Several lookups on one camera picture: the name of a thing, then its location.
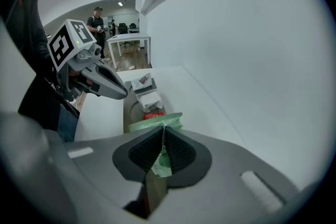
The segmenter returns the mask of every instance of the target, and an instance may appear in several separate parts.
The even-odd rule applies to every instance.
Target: red package
[[[163,115],[165,115],[165,113],[163,113],[163,112],[160,112],[160,113],[145,113],[144,116],[143,116],[143,119],[144,120],[149,120],[149,119],[159,117],[159,116],[163,116]]]

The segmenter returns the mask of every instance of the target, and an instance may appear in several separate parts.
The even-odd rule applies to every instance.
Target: green package
[[[142,130],[149,127],[157,127],[157,126],[169,126],[169,127],[182,127],[180,122],[180,118],[182,113],[172,113],[168,115],[163,115],[159,117],[155,117],[149,120],[139,121],[133,124],[128,125],[130,132]]]
[[[163,126],[164,128],[166,128],[166,126],[178,128],[182,127],[182,124],[180,122],[181,116],[182,113],[163,115],[149,120],[133,123],[129,125],[128,128],[130,132],[157,126]],[[152,171],[156,175],[156,177],[168,177],[172,175],[168,153],[164,145],[164,136],[162,141],[162,150],[152,166]]]

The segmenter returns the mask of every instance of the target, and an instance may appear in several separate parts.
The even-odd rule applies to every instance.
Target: office chair
[[[132,29],[135,29],[136,28],[136,24],[135,23],[131,23],[130,24],[130,33],[136,33],[137,31],[132,31]]]
[[[120,23],[119,26],[118,26],[118,31],[119,31],[120,34],[128,34],[127,25],[125,23]],[[129,43],[133,46],[133,43],[129,42],[129,41],[126,41],[122,44],[124,44],[124,47],[125,47],[127,43]]]

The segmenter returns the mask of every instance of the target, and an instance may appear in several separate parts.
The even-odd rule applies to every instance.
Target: person
[[[112,37],[114,37],[116,35],[116,28],[117,26],[114,23],[114,19],[112,20]]]
[[[93,11],[93,16],[88,18],[86,26],[89,31],[97,40],[96,44],[101,47],[101,59],[103,62],[109,61],[110,58],[105,58],[104,47],[105,47],[105,31],[104,31],[104,21],[101,18],[103,8],[96,7]]]
[[[38,0],[15,0],[12,13],[4,16],[9,35],[36,73],[18,112],[34,119],[44,129],[57,131],[63,142],[72,142],[79,111],[51,86],[56,73],[37,3]]]

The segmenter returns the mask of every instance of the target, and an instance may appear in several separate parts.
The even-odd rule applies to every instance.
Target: white desk
[[[88,93],[78,119],[75,141],[123,134],[123,100]]]
[[[131,34],[119,34],[114,37],[111,37],[107,40],[109,45],[112,61],[114,68],[117,68],[117,64],[115,63],[113,51],[112,51],[112,43],[117,43],[119,56],[121,57],[120,45],[119,42],[123,41],[132,41],[132,40],[145,40],[145,47],[147,52],[147,64],[151,63],[151,44],[150,44],[150,36],[144,33],[131,33]]]
[[[245,147],[225,114],[183,67],[138,69],[118,72],[118,75],[125,82],[149,72],[155,79],[166,112],[183,113],[183,129]],[[76,141],[77,135],[89,140],[123,133],[123,101],[97,97],[100,98],[101,102],[86,98],[78,123],[82,126],[76,129]]]

